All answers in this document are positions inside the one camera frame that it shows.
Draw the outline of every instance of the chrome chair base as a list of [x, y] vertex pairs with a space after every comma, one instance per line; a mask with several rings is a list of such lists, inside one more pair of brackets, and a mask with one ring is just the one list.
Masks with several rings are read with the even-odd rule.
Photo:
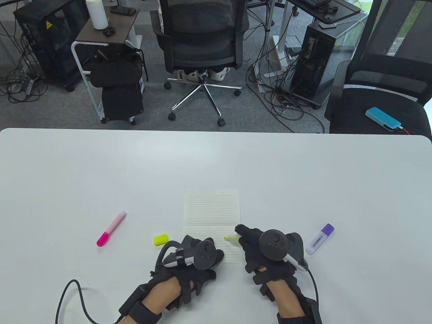
[[182, 103], [184, 103], [197, 90], [200, 90], [200, 91], [204, 91], [207, 94], [207, 96], [209, 97], [210, 101], [212, 102], [212, 105], [215, 108], [216, 113], [219, 116], [217, 124], [218, 124], [219, 127], [222, 127], [222, 126], [225, 125], [225, 120], [222, 118], [222, 114], [220, 113], [220, 110], [217, 108], [216, 103], [214, 102], [213, 97], [210, 94], [209, 87], [235, 89], [234, 95], [236, 97], [240, 96], [240, 94], [241, 94], [241, 87], [226, 86], [226, 85], [223, 85], [223, 84], [206, 83], [206, 78], [204, 78], [203, 80], [200, 80], [199, 83], [193, 82], [193, 81], [180, 80], [180, 79], [172, 79], [172, 78], [168, 78], [167, 80], [168, 81], [165, 82], [165, 84], [164, 84], [164, 88], [167, 89], [167, 90], [171, 89], [171, 87], [172, 87], [171, 86], [171, 82], [183, 83], [183, 84], [187, 84], [187, 85], [190, 85], [190, 86], [195, 86], [191, 91], [189, 91], [189, 93], [186, 96], [184, 96], [179, 102], [177, 102], [171, 108], [171, 112], [168, 115], [168, 119], [171, 120], [171, 121], [175, 121], [175, 118], [176, 118], [174, 110], [176, 110]]

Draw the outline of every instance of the white bottle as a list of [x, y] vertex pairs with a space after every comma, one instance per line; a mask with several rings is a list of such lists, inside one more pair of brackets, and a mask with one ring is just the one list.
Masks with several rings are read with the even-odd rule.
[[95, 29], [105, 29], [108, 27], [108, 18], [105, 13], [102, 0], [86, 0], [87, 9], [89, 10], [90, 19]]
[[305, 251], [309, 255], [314, 254], [321, 244], [323, 244], [324, 241], [330, 236], [330, 234], [333, 233], [333, 231], [334, 227], [332, 225], [327, 224], [324, 226], [321, 232], [319, 232], [319, 234], [305, 247]]

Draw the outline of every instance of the pink highlighter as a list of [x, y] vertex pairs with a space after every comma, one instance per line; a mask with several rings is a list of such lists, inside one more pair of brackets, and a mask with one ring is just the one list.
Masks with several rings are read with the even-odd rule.
[[109, 239], [109, 235], [117, 227], [117, 225], [121, 222], [121, 220], [124, 218], [125, 215], [126, 215], [126, 212], [124, 210], [122, 212], [120, 212], [120, 214], [118, 214], [116, 219], [114, 219], [114, 221], [108, 227], [108, 229], [105, 231], [105, 233], [103, 233], [102, 236], [100, 237], [100, 239], [96, 242], [97, 246], [102, 247], [105, 245], [105, 243]]

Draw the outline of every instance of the white metal cart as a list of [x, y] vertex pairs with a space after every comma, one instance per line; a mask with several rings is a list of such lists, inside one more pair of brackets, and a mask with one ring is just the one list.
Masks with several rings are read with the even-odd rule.
[[[72, 43], [71, 50], [73, 57], [78, 66], [79, 72], [81, 73], [81, 77], [84, 80], [84, 84], [87, 87], [90, 98], [92, 100], [92, 104], [95, 107], [95, 110], [99, 116], [99, 119], [102, 124], [107, 122], [104, 113], [104, 107], [102, 104], [102, 100], [97, 103], [95, 99], [95, 94], [93, 93], [94, 89], [96, 89], [88, 79], [90, 76], [90, 71], [85, 71], [81, 62], [79, 61], [78, 55], [76, 53], [75, 47], [77, 45], [98, 45], [98, 46], [108, 46], [109, 44], [126, 44], [132, 48], [141, 48], [143, 37], [142, 35], [135, 34], [135, 28], [133, 24], [138, 16], [137, 12], [133, 16], [125, 16], [113, 14], [110, 12], [110, 7], [105, 7], [105, 12], [107, 17], [109, 18], [110, 26], [116, 28], [116, 33], [111, 37], [106, 37], [102, 34], [102, 31], [96, 30], [93, 28], [92, 22], [89, 19], [80, 34], [77, 36], [76, 40]], [[144, 91], [144, 80], [141, 77], [140, 80], [141, 93]], [[129, 118], [129, 121], [132, 125], [136, 125], [136, 121], [134, 117]]]

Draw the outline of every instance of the notepad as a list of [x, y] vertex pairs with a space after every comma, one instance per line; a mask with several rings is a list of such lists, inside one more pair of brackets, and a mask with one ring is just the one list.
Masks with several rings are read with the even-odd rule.
[[185, 235], [213, 238], [216, 248], [225, 253], [224, 263], [242, 264], [241, 247], [224, 240], [241, 223], [238, 190], [190, 192], [184, 205], [184, 223]]

